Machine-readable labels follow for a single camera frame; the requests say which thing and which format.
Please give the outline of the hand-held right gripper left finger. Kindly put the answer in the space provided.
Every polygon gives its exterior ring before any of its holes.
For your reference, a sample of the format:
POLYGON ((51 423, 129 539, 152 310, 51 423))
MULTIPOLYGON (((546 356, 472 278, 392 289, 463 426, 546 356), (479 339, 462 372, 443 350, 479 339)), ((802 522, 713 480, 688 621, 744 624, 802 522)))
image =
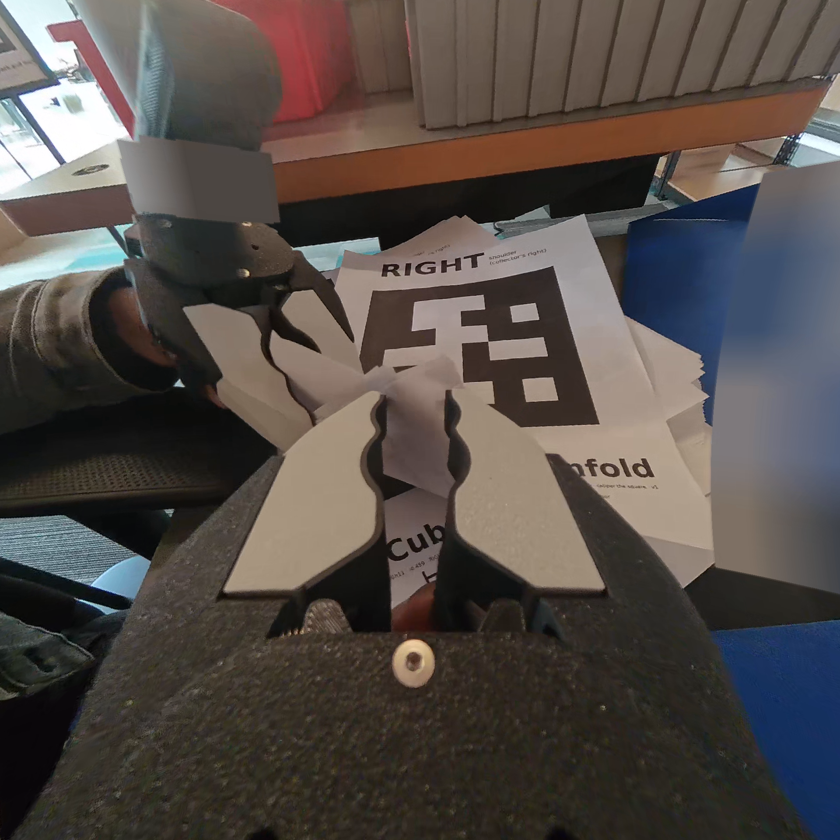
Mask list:
POLYGON ((224 584, 227 599, 390 611, 382 476, 386 399, 365 392, 287 452, 224 584))

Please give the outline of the black mesh office chair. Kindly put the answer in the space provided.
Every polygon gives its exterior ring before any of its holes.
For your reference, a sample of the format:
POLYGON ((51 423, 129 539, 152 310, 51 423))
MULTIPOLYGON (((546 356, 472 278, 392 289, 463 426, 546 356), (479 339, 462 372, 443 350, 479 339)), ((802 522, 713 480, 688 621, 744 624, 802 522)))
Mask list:
POLYGON ((65 516, 147 560, 168 510, 216 508, 277 449, 182 388, 2 436, 2 522, 65 516))

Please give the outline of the brown desk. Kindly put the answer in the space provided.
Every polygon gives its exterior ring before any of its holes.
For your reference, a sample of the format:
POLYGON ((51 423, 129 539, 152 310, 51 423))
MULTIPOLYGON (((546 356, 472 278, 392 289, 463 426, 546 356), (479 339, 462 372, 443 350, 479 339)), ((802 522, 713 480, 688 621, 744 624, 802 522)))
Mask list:
POLYGON ((584 216, 497 239, 453 217, 346 254, 337 283, 265 224, 140 220, 133 284, 186 386, 212 385, 280 452, 221 596, 283 601, 272 635, 331 601, 393 630, 428 584, 443 629, 494 602, 618 596, 596 543, 629 531, 712 631, 838 619, 838 594, 714 564, 711 502, 676 421, 699 354, 625 319, 584 216))

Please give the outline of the red plastic crate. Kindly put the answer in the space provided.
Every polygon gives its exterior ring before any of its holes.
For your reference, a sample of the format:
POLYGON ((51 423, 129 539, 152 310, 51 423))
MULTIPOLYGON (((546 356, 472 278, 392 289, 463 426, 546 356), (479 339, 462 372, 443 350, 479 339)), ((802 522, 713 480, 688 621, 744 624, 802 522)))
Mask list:
POLYGON ((276 51, 282 99, 274 124, 310 119, 354 79, 343 2, 217 1, 250 19, 276 51))

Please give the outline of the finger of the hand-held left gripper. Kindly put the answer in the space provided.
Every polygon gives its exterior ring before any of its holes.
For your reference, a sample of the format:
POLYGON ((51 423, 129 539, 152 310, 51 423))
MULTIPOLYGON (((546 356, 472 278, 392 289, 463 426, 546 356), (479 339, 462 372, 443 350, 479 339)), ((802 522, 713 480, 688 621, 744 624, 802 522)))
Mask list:
POLYGON ((315 290, 292 292, 273 314, 270 359, 315 422, 364 391, 354 341, 315 290))
POLYGON ((261 347, 261 331, 249 314, 213 303, 184 308, 186 317, 222 373, 221 402, 280 452, 312 428, 287 378, 261 347))

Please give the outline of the person's left hand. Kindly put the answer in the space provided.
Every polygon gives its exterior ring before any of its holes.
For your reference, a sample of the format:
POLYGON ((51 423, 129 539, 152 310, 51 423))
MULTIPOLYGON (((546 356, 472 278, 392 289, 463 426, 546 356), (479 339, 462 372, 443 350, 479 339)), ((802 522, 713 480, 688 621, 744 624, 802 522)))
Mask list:
POLYGON ((175 385, 174 358, 145 325, 136 291, 122 272, 108 275, 93 292, 88 315, 93 342, 121 382, 145 392, 175 385))

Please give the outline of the row of grey binders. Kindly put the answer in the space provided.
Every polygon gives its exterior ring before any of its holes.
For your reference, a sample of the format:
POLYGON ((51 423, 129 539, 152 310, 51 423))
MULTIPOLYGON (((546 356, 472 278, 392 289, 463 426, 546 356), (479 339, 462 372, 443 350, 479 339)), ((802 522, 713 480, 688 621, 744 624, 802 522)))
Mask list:
POLYGON ((346 2, 366 93, 437 130, 838 73, 830 1, 346 2))

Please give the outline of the orange edged wooden shelf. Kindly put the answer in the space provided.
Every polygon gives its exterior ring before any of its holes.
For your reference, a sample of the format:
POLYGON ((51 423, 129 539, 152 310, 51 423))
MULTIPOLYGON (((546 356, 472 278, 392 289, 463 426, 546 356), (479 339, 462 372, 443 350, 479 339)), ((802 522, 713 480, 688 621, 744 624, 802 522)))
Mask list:
POLYGON ((404 93, 349 96, 265 133, 281 205, 798 133, 831 78, 427 130, 404 93))

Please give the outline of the dark grey jacket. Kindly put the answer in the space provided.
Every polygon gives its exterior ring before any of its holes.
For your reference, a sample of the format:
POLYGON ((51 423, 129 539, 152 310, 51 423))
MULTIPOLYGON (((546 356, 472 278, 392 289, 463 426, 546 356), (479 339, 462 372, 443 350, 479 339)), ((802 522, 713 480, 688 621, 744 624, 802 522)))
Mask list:
POLYGON ((84 691, 128 614, 3 574, 2 712, 84 691))

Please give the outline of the brown wooden table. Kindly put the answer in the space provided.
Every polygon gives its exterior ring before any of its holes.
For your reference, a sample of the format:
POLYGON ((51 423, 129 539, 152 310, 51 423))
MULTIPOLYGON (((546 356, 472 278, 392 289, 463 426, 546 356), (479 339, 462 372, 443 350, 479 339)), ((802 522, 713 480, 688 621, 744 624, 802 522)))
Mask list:
POLYGON ((133 220, 116 142, 3 194, 1 206, 29 237, 106 228, 133 220))

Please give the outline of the white paper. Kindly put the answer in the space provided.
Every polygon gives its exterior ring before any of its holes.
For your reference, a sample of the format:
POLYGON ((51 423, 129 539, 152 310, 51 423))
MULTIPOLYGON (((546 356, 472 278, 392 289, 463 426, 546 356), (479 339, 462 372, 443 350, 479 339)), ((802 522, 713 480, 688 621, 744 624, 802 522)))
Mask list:
POLYGON ((445 398, 462 384, 455 363, 436 350, 429 360, 402 371, 382 365, 364 373, 364 391, 356 398, 366 392, 385 397, 382 460, 387 476, 440 497, 448 495, 454 479, 448 470, 445 398))

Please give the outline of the red board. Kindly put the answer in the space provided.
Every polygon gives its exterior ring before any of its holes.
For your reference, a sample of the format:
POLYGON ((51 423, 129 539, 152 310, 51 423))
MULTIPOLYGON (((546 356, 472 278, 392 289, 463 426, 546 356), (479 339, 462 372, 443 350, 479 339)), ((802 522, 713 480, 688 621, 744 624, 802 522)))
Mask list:
POLYGON ((80 73, 96 83, 114 118, 132 136, 134 116, 131 106, 85 24, 80 19, 73 19, 49 24, 46 29, 55 43, 73 46, 80 73))

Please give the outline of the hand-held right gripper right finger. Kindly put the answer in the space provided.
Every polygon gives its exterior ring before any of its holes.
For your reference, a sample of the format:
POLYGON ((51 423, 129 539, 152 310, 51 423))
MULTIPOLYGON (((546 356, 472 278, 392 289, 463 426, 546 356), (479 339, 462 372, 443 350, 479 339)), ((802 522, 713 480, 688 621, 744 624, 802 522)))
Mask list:
POLYGON ((472 391, 445 398, 449 492, 436 608, 486 610, 499 599, 600 597, 606 584, 549 457, 472 391))

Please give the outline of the pile of printed paper sheets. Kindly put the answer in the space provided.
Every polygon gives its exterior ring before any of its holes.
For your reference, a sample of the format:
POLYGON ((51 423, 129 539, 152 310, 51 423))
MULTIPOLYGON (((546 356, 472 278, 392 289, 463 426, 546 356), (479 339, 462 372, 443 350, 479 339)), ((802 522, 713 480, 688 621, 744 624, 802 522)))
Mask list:
POLYGON ((583 216, 506 239, 472 227, 344 253, 336 288, 363 370, 449 359, 692 582, 713 563, 700 354, 625 318, 583 216))

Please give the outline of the framed wall sign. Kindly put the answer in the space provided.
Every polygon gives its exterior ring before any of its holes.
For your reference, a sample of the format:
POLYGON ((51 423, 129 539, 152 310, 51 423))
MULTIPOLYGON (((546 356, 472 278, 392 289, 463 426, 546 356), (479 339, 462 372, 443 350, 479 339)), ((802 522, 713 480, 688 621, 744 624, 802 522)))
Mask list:
POLYGON ((57 85, 56 74, 1 3, 1 98, 57 85))

